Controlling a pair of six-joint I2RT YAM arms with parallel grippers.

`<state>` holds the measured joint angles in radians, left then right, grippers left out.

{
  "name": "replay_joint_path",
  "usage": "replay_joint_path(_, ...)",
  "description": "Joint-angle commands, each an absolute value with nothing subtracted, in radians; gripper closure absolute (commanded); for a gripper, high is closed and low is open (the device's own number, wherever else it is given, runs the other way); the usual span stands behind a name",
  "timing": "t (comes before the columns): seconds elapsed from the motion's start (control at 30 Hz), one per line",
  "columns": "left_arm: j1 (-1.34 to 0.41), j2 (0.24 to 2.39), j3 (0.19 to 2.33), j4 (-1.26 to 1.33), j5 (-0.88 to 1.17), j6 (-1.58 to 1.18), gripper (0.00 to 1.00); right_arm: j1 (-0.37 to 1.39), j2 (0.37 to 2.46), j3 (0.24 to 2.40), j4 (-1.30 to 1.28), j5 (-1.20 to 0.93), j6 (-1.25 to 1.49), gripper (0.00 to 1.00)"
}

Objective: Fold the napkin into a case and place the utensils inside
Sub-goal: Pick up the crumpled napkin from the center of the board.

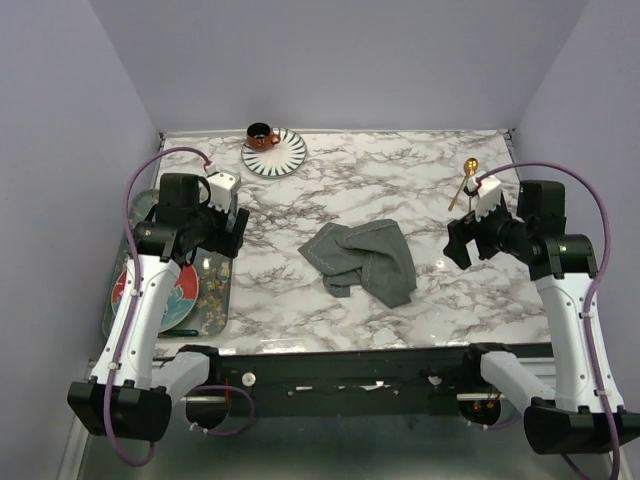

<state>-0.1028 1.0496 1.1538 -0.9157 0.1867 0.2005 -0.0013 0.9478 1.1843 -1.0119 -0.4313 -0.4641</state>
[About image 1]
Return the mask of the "grey cloth napkin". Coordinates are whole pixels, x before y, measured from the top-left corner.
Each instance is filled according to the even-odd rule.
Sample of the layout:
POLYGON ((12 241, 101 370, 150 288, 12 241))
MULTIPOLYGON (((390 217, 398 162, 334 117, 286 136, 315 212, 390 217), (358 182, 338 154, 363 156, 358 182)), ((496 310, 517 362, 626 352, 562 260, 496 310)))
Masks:
POLYGON ((350 296, 361 286, 388 308, 411 302, 416 269, 407 241, 394 220, 382 219, 356 227, 328 223, 299 248, 323 276, 335 298, 350 296))

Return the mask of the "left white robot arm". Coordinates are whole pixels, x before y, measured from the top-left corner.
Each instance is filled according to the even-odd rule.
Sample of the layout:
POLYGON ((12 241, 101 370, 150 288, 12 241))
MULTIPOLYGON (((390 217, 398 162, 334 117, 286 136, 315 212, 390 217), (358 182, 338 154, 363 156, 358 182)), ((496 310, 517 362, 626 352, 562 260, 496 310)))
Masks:
POLYGON ((186 345, 160 368, 153 357, 174 285, 198 251, 237 257, 249 213, 238 207, 239 176, 165 174, 158 200, 135 225, 135 252, 107 343, 89 378, 71 384, 67 402, 92 435, 159 441, 186 394, 222 384, 213 347, 186 345))

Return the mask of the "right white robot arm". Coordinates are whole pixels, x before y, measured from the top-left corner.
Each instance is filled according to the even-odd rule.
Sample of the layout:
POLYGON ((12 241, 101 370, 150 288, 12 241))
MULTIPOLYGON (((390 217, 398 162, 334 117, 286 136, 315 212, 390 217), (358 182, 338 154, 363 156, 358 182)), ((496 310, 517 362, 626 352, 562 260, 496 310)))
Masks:
POLYGON ((460 367, 469 390, 492 385, 522 414, 526 438, 538 454, 604 454, 639 435, 639 416, 626 410, 601 337, 596 299, 588 291, 598 267, 591 241, 565 231, 565 187, 555 181, 523 181, 515 213, 507 209, 501 182, 468 179, 474 210, 447 226, 445 255, 471 265, 474 242, 480 259, 513 256, 529 269, 548 320, 555 385, 526 369, 509 347, 476 344, 460 367))

